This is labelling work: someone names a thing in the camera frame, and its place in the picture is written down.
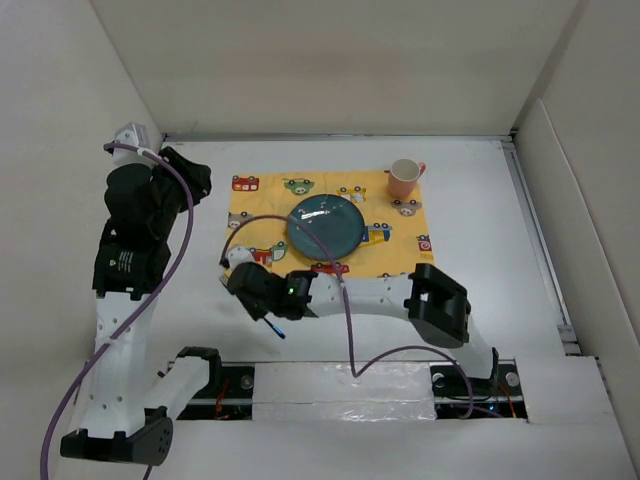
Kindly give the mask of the blue metal fork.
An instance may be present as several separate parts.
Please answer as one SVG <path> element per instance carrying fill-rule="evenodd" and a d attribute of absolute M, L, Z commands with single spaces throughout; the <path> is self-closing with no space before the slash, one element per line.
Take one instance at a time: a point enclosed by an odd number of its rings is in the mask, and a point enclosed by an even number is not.
<path fill-rule="evenodd" d="M 219 276 L 219 281 L 220 281 L 220 283 L 223 285 L 223 287 L 224 287 L 227 291 L 229 291 L 229 289 L 228 289 L 228 281 L 229 281 L 229 277 L 228 277 L 226 274 L 222 273 L 222 274 Z M 273 331 L 273 332 L 274 332 L 274 333 L 275 333 L 275 334 L 276 334 L 280 339 L 285 339 L 285 338 L 286 338 L 285 333 L 284 333 L 284 332 L 283 332 L 283 331 L 282 331 L 278 326 L 274 325 L 270 320 L 268 320 L 265 316 L 262 316 L 262 317 L 260 318 L 260 320 L 261 320 L 262 322 L 264 322 L 266 325 L 268 325 L 268 326 L 269 326 L 269 328 L 270 328 L 270 329 L 271 329 L 271 330 L 272 330 L 272 331 Z"/>

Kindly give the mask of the teal ceramic plate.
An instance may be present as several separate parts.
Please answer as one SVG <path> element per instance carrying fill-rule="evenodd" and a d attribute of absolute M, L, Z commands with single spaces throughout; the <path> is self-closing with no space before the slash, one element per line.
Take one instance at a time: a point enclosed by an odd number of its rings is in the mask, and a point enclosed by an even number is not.
<path fill-rule="evenodd" d="M 290 245 L 304 257 L 327 261 L 328 257 L 313 233 L 334 260 L 347 257 L 360 245 L 364 217 L 349 200 L 332 194 L 319 194 L 299 202 L 290 212 L 286 235 Z"/>

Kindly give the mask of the yellow cartoon vehicle cloth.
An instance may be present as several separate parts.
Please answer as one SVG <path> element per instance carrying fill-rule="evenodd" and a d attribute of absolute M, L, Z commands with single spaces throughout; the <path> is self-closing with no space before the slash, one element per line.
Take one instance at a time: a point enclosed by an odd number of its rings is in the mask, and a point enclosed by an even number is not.
<path fill-rule="evenodd" d="M 389 277 L 414 271 L 415 264 L 435 264 L 426 202 L 419 186 L 405 200 L 387 190 L 388 170 L 351 172 L 287 172 L 234 175 L 228 209 L 230 233 L 259 215 L 302 214 L 297 205 L 316 195 L 336 195 L 362 214 L 364 232 L 354 252 L 335 254 L 345 277 Z M 312 259 L 292 246 L 280 220 L 258 220 L 242 228 L 231 246 L 247 247 L 255 261 L 283 275 L 292 270 L 334 274 L 328 260 Z"/>

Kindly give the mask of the pink ceramic mug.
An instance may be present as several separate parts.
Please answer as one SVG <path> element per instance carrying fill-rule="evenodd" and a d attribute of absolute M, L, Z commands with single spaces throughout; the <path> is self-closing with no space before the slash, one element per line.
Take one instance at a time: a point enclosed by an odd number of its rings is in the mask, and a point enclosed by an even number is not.
<path fill-rule="evenodd" d="M 411 195 L 418 180 L 426 171 L 424 162 L 411 159 L 398 159 L 388 172 L 387 190 L 395 199 L 405 199 Z"/>

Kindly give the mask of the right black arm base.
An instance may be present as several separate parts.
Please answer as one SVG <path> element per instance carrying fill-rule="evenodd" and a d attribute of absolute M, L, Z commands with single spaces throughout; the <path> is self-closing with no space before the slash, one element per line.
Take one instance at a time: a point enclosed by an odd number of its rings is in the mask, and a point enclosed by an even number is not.
<path fill-rule="evenodd" d="M 436 418 L 460 419 L 467 411 L 469 392 L 458 371 L 447 363 L 430 365 Z M 471 379 L 472 419 L 528 418 L 520 375 L 514 360 L 498 363 L 495 379 Z"/>

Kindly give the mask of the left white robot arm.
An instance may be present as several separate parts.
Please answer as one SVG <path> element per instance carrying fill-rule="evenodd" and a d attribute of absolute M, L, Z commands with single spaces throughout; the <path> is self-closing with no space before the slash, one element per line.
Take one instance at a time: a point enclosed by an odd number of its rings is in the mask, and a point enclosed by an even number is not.
<path fill-rule="evenodd" d="M 79 426 L 64 435 L 64 458 L 147 467 L 161 465 L 174 423 L 196 395 L 223 385 L 217 350 L 185 347 L 154 386 L 145 381 L 146 346 L 159 294 L 181 263 L 189 241 L 172 254 L 168 240 L 180 213 L 190 235 L 195 206 L 211 192 L 211 170 L 171 147 L 153 153 L 108 144 L 132 163 L 112 171 L 104 201 L 109 217 L 94 262 L 95 353 L 83 368 L 89 404 Z"/>

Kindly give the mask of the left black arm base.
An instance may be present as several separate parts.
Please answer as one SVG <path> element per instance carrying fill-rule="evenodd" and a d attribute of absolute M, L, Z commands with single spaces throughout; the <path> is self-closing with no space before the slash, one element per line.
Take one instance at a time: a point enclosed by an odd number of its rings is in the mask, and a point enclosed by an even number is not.
<path fill-rule="evenodd" d="M 254 364 L 223 364 L 219 387 L 198 392 L 178 416 L 184 421 L 251 420 L 253 411 Z"/>

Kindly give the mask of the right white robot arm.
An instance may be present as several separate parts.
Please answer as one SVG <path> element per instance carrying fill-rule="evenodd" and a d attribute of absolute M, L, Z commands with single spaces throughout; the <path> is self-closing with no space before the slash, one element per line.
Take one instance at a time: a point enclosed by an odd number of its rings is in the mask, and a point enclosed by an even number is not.
<path fill-rule="evenodd" d="M 468 390 L 483 394 L 498 382 L 498 353 L 471 320 L 467 290 L 433 265 L 418 264 L 410 274 L 340 280 L 313 271 L 281 277 L 247 262 L 232 269 L 225 286 L 255 320 L 269 314 L 294 321 L 341 312 L 405 320 L 426 344 L 451 353 Z"/>

